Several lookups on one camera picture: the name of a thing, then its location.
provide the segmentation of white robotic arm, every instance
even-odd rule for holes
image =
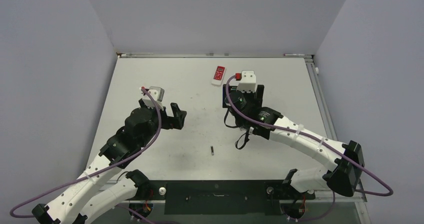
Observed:
[[[107,181],[153,143],[158,130],[180,130],[184,126],[187,112],[181,111],[176,103],[171,103],[174,116],[167,116],[166,108],[161,104],[162,88],[151,86],[143,92],[148,94],[139,100],[140,108],[131,112],[125,119],[125,126],[107,140],[100,153],[78,177],[86,179],[70,185],[48,204],[38,204],[32,210],[39,223],[91,223],[110,208],[134,197],[137,191],[144,193],[149,188],[149,179],[139,170],[134,170],[119,183],[96,195]]]
[[[305,129],[301,124],[294,123],[276,110],[262,107],[265,87],[256,85],[254,71],[236,73],[235,79],[240,81],[238,86],[223,86],[222,107],[228,108],[235,117],[236,126],[246,130],[246,136],[261,136],[286,144],[322,164],[320,167],[307,170],[291,170],[285,178],[285,184],[290,185],[299,194],[330,188],[340,195],[353,196],[362,171],[341,159],[334,151],[323,145],[323,142],[363,167],[362,149],[358,143],[351,141],[346,144],[325,138]]]

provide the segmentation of white wall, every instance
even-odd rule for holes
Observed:
[[[374,224],[423,223],[424,0],[346,0],[315,61],[338,138],[394,189]],[[365,189],[384,188],[363,176]]]
[[[0,223],[35,223],[9,210],[85,167],[116,55],[88,0],[0,0],[0,17]]]
[[[119,52],[314,54],[345,0],[90,0]]]

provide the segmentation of small black object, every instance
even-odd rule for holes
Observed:
[[[239,141],[240,139],[244,136],[244,141],[243,141],[243,145],[241,145],[239,147]],[[250,141],[249,139],[249,131],[247,130],[243,135],[241,135],[238,140],[234,143],[235,148],[237,148],[238,150],[243,149],[246,146],[246,143],[248,143],[248,141]]]
[[[87,219],[87,215],[81,215],[81,213],[78,213],[78,216],[76,217],[75,221],[72,222],[72,224],[84,224],[86,223]]]

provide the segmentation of purple cable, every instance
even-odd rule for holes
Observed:
[[[148,220],[144,216],[140,215],[137,211],[135,211],[135,210],[133,210],[133,209],[131,209],[129,207],[126,207],[126,206],[124,206],[122,204],[118,204],[116,206],[119,207],[119,208],[123,208],[123,209],[126,209],[126,210],[130,211],[132,214],[134,214],[137,217],[141,218],[142,219],[142,222],[144,222],[144,223],[150,223],[150,224],[179,224],[176,221],[167,221],[167,220],[160,220],[160,221],[152,222],[151,220]]]
[[[310,218],[305,218],[305,219],[297,219],[298,222],[309,222],[309,221],[315,221],[321,218],[324,218],[325,216],[327,216],[329,213],[332,212],[332,210],[334,209],[334,206],[336,205],[336,193],[333,191],[332,192],[332,204],[330,206],[330,208],[324,212],[323,214],[316,216],[316,217],[310,217]]]
[[[94,177],[94,176],[97,176],[97,175],[99,175],[99,174],[101,174],[101,173],[104,173],[104,172],[106,172],[106,171],[108,171],[108,170],[110,170],[110,169],[112,169],[112,168],[115,168],[115,167],[117,167],[117,166],[119,166],[119,165],[121,165],[121,164],[124,164],[124,163],[126,163],[126,162],[129,162],[129,161],[131,161],[131,160],[133,160],[133,159],[135,159],[135,158],[137,158],[138,156],[140,156],[144,151],[146,151],[155,141],[156,141],[156,139],[158,138],[158,136],[159,136],[159,133],[161,132],[161,128],[162,128],[162,118],[161,118],[161,112],[160,112],[160,109],[159,109],[159,106],[158,106],[158,104],[155,102],[155,100],[153,99],[153,97],[146,91],[146,89],[144,89],[143,87],[141,88],[141,91],[145,94],[145,95],[147,95],[148,96],[148,98],[150,98],[150,100],[153,102],[153,104],[154,104],[154,108],[156,109],[156,112],[157,112],[157,119],[158,119],[158,126],[157,126],[157,131],[156,131],[156,133],[154,134],[154,136],[153,136],[153,138],[150,140],[150,142],[143,148],[143,149],[141,149],[140,151],[138,151],[137,153],[135,153],[134,155],[132,155],[132,156],[129,156],[129,157],[127,157],[127,158],[125,158],[125,159],[123,159],[123,160],[121,160],[121,161],[119,161],[119,162],[117,162],[117,163],[115,163],[115,164],[113,164],[113,165],[110,165],[110,166],[108,166],[108,167],[106,167],[106,168],[103,168],[103,169],[101,169],[101,170],[98,170],[98,171],[96,171],[96,172],[93,172],[92,174],[90,174],[90,175],[88,175],[89,177]],[[62,184],[62,185],[59,185],[59,186],[57,186],[57,187],[55,187],[55,188],[53,188],[53,189],[50,189],[50,190],[48,190],[48,191],[46,191],[46,192],[43,192],[43,193],[41,193],[40,195],[37,195],[37,196],[35,196],[35,197],[33,197],[33,198],[31,198],[31,199],[28,199],[28,200],[26,200],[26,201],[24,201],[24,202],[22,202],[22,203],[19,203],[18,205],[16,205],[16,206],[14,206],[10,211],[9,211],[9,214],[12,216],[12,217],[14,217],[14,218],[33,218],[34,216],[33,215],[18,215],[18,214],[15,214],[14,212],[16,211],[16,209],[18,209],[18,208],[20,208],[20,207],[22,207],[22,206],[25,206],[26,204],[28,204],[28,203],[31,203],[31,202],[33,202],[33,201],[35,201],[35,200],[38,200],[38,199],[40,199],[40,198],[42,198],[42,197],[44,197],[45,195],[47,195],[47,194],[50,194],[50,193],[52,193],[52,192],[55,192],[55,191],[57,191],[57,190],[59,190],[59,189],[62,189],[62,188],[65,188],[65,187],[68,187],[68,186],[70,186],[70,185],[73,185],[73,184],[76,184],[76,183],[79,183],[79,182],[81,182],[81,181],[84,181],[84,180],[86,180],[86,179],[88,179],[88,177],[86,177],[86,176],[84,176],[84,177],[81,177],[81,178],[79,178],[79,179],[76,179],[76,180],[73,180],[73,181],[70,181],[70,182],[68,182],[68,183],[65,183],[65,184]]]
[[[263,126],[263,127],[268,127],[268,128],[275,128],[275,129],[279,129],[279,130],[283,130],[286,132],[291,132],[291,133],[296,133],[296,130],[290,129],[290,128],[286,128],[286,127],[282,127],[282,126],[277,126],[277,125],[271,125],[271,124],[267,124],[267,123],[263,123],[263,122],[259,122],[257,120],[253,120],[252,118],[249,118],[247,116],[245,116],[243,113],[241,113],[233,104],[233,102],[231,101],[231,97],[230,97],[230,81],[233,80],[234,78],[236,78],[235,75],[233,75],[232,77],[230,77],[228,79],[228,81],[226,82],[226,86],[225,86],[225,94],[226,94],[226,98],[229,100],[229,104],[232,107],[232,109],[239,114],[242,118],[246,119],[247,121]],[[307,138],[310,138],[318,143],[321,142],[321,140],[309,133],[305,133],[305,132],[300,132],[299,133],[302,136],[305,136]],[[373,192],[373,191],[367,191],[367,190],[359,190],[356,189],[355,192],[358,193],[364,193],[364,194],[370,194],[370,195],[374,195],[374,196],[380,196],[380,197],[388,197],[393,195],[393,189],[387,185],[384,181],[382,181],[380,178],[378,178],[375,174],[373,174],[371,171],[367,170],[366,168],[364,168],[363,166],[359,165],[358,163],[356,163],[354,160],[350,159],[349,157],[345,156],[344,154],[340,153],[338,150],[334,149],[332,146],[330,146],[329,144],[325,143],[324,141],[322,142],[322,145],[324,145],[324,147],[330,149],[332,152],[336,153],[337,155],[341,156],[343,159],[345,159],[346,161],[350,162],[352,165],[354,165],[355,167],[357,167],[358,169],[360,169],[361,171],[363,171],[364,173],[368,174],[370,177],[372,177],[374,180],[376,180],[378,183],[380,183],[383,187],[385,187],[388,192],[387,193],[380,193],[380,192]]]

